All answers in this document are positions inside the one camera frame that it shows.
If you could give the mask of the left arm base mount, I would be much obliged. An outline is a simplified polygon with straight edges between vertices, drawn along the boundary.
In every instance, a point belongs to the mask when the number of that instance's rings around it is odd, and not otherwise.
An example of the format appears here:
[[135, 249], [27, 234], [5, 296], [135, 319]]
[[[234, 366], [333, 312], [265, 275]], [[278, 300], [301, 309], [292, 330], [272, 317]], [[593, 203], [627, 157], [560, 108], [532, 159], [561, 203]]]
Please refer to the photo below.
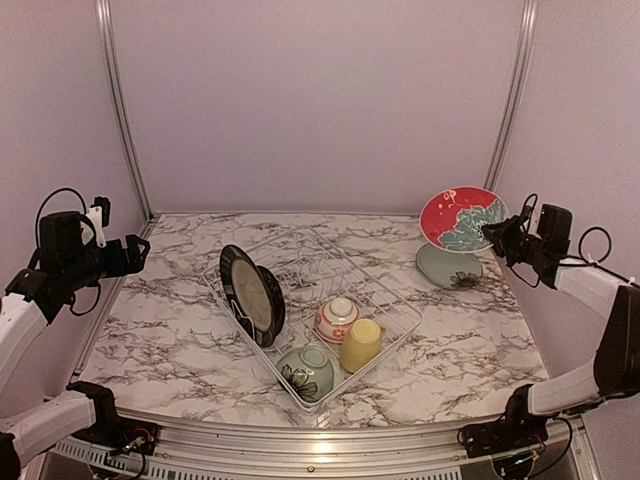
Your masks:
[[151, 456], [154, 453], [159, 426], [156, 423], [121, 416], [116, 409], [111, 389], [86, 381], [66, 386], [67, 391], [84, 394], [93, 402], [94, 423], [72, 434], [72, 437], [110, 447], [113, 455], [136, 452]]

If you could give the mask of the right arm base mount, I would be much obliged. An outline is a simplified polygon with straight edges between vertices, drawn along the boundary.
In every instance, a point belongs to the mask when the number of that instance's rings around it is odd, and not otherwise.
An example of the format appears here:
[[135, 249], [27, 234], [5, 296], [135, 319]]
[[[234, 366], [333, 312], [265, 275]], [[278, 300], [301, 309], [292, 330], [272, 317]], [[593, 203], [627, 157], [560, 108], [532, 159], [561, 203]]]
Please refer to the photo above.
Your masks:
[[531, 387], [532, 384], [518, 387], [497, 419], [468, 424], [458, 430], [457, 442], [469, 458], [542, 444], [548, 439], [548, 417], [533, 415], [528, 410]]

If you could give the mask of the red plate with teal flower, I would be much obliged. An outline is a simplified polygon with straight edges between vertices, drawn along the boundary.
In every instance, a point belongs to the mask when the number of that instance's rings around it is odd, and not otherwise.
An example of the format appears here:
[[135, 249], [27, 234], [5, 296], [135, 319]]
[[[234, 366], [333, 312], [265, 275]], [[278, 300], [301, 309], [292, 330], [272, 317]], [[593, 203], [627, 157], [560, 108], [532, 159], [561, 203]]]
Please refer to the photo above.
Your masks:
[[495, 193], [460, 186], [432, 197], [421, 211], [419, 226], [435, 248], [449, 253], [475, 254], [492, 247], [482, 227], [508, 217], [506, 204]]

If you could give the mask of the pale green flower plate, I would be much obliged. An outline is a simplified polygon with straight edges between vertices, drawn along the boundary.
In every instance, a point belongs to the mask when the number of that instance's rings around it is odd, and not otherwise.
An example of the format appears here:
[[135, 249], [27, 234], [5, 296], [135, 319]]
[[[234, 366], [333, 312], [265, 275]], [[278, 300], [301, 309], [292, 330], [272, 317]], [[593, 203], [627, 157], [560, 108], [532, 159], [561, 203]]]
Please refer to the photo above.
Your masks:
[[483, 277], [483, 267], [473, 254], [450, 253], [430, 244], [416, 254], [418, 270], [432, 284], [451, 290], [475, 288]]

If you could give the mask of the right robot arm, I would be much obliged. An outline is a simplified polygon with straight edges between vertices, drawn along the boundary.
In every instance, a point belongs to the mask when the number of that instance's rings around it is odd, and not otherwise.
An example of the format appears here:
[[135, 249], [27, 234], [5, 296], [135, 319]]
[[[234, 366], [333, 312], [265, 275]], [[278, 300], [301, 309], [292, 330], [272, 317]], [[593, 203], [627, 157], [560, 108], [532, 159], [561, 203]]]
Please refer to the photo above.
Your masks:
[[481, 228], [507, 266], [531, 267], [536, 285], [576, 301], [599, 325], [582, 364], [511, 394], [495, 428], [506, 448], [529, 437], [534, 422], [639, 392], [639, 283], [605, 266], [613, 240], [603, 227], [585, 230], [571, 252], [571, 225], [570, 211], [545, 204]]

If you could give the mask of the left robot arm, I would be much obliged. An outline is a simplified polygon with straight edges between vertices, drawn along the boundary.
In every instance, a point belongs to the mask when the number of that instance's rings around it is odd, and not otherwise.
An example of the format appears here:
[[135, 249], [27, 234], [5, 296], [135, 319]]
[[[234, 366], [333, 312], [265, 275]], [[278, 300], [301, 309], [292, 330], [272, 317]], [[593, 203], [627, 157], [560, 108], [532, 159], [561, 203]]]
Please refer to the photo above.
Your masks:
[[[135, 234], [105, 240], [101, 207], [63, 211], [36, 221], [36, 249], [1, 299], [1, 382], [78, 291], [99, 288], [106, 278], [144, 269], [150, 243]], [[57, 397], [1, 421], [1, 476], [17, 479], [36, 456], [65, 437], [86, 430], [106, 445], [125, 438], [113, 392], [90, 382], [68, 384]]]

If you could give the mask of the small dark red flower plate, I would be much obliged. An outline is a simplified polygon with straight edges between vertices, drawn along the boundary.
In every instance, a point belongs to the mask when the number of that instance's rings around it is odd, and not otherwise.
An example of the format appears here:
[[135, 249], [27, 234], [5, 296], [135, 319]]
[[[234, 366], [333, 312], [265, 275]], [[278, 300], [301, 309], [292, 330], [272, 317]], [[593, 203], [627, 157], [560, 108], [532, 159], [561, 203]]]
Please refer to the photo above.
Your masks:
[[269, 330], [258, 329], [258, 332], [260, 333], [260, 340], [256, 341], [260, 347], [266, 348], [273, 345], [275, 339], [284, 327], [286, 306], [280, 283], [273, 273], [264, 266], [258, 266], [257, 270], [260, 272], [270, 301], [271, 325]]

